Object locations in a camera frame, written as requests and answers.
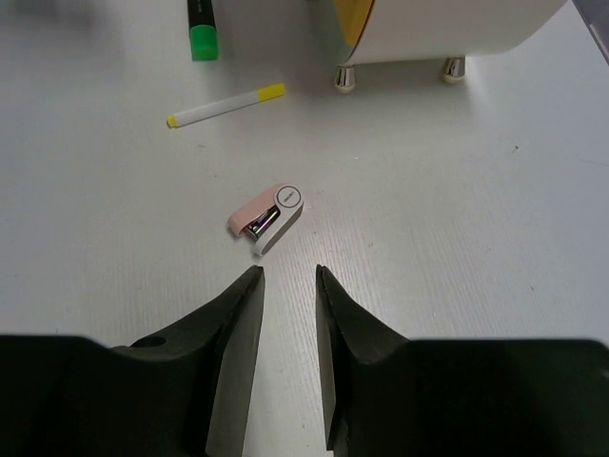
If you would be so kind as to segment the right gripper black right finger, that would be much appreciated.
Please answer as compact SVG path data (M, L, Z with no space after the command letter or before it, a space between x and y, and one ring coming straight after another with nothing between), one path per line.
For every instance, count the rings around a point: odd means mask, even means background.
M353 300L329 268L316 267L315 290L326 449L406 455L413 446L407 340Z

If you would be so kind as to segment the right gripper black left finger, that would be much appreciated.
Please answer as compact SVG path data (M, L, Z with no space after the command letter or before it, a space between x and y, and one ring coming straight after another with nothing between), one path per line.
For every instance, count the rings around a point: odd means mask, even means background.
M114 352L134 391L111 456L239 456L244 449L265 300L252 266L216 298Z

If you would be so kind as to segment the orange organizer drawer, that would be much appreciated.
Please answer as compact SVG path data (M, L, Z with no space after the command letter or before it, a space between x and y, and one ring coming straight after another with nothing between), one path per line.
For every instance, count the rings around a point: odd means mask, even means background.
M334 0L333 5L344 41L355 47L374 6L374 0Z

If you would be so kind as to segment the green black highlighter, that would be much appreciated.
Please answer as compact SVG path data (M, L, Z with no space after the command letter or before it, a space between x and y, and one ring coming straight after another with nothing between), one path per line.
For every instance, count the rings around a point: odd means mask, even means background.
M211 0L187 0L188 38L194 61L216 60L219 46Z

